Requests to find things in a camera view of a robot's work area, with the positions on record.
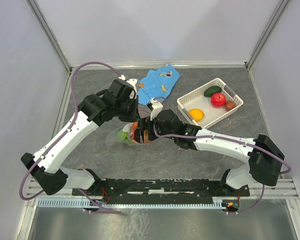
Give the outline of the green watermelon ball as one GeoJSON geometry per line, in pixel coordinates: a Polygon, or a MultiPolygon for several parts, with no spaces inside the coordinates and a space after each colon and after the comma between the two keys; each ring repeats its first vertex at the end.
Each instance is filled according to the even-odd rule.
{"type": "Polygon", "coordinates": [[[117,140],[121,143],[131,144],[132,141],[130,139],[129,133],[119,129],[116,133],[117,140]]]}

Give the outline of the orange fruit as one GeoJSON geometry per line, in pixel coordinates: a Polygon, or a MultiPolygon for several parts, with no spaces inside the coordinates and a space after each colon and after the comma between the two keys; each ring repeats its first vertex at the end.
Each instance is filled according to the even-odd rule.
{"type": "Polygon", "coordinates": [[[143,131],[143,144],[148,144],[150,143],[150,138],[149,138],[149,131],[148,130],[144,130],[143,131]]]}

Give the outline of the peach fruit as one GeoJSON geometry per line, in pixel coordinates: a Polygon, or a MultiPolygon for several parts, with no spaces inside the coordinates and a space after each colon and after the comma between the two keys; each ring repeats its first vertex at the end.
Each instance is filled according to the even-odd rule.
{"type": "Polygon", "coordinates": [[[129,133],[129,137],[131,140],[134,140],[135,132],[136,132],[137,128],[138,128],[138,122],[132,123],[132,125],[130,127],[130,133],[129,133]]]}

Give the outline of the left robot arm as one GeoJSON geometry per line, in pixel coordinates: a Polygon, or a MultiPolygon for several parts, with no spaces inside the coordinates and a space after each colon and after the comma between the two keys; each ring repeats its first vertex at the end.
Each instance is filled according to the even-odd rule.
{"type": "Polygon", "coordinates": [[[98,176],[90,170],[62,167],[78,144],[103,123],[117,117],[133,123],[138,114],[137,79],[115,79],[108,89],[86,96],[61,131],[34,154],[25,153],[22,163],[48,196],[62,188],[80,188],[89,195],[101,189],[98,176]]]}

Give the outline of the red apple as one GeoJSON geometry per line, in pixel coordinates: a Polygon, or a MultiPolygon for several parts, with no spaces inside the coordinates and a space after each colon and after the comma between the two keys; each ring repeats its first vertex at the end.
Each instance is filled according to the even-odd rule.
{"type": "Polygon", "coordinates": [[[215,93],[210,97],[210,103],[215,108],[223,107],[226,102],[226,96],[222,93],[215,93]]]}

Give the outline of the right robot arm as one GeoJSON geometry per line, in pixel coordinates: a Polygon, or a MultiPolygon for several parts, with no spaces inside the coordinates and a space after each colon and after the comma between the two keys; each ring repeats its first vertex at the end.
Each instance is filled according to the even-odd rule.
{"type": "Polygon", "coordinates": [[[243,166],[228,169],[223,174],[219,189],[226,196],[251,183],[276,186],[285,158],[267,135],[242,138],[212,132],[182,122],[170,109],[159,112],[154,118],[147,116],[138,119],[130,131],[133,140],[139,144],[166,138],[182,149],[214,152],[243,162],[243,166]]]}

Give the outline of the clear zip top bag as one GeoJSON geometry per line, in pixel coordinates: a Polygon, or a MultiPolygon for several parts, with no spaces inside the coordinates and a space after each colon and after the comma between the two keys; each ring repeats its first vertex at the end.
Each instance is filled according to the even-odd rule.
{"type": "Polygon", "coordinates": [[[154,134],[155,118],[159,114],[153,110],[146,116],[140,116],[139,110],[133,111],[129,116],[119,117],[122,122],[128,122],[125,126],[111,131],[106,136],[106,143],[122,143],[130,146],[146,145],[157,139],[154,134]]]}

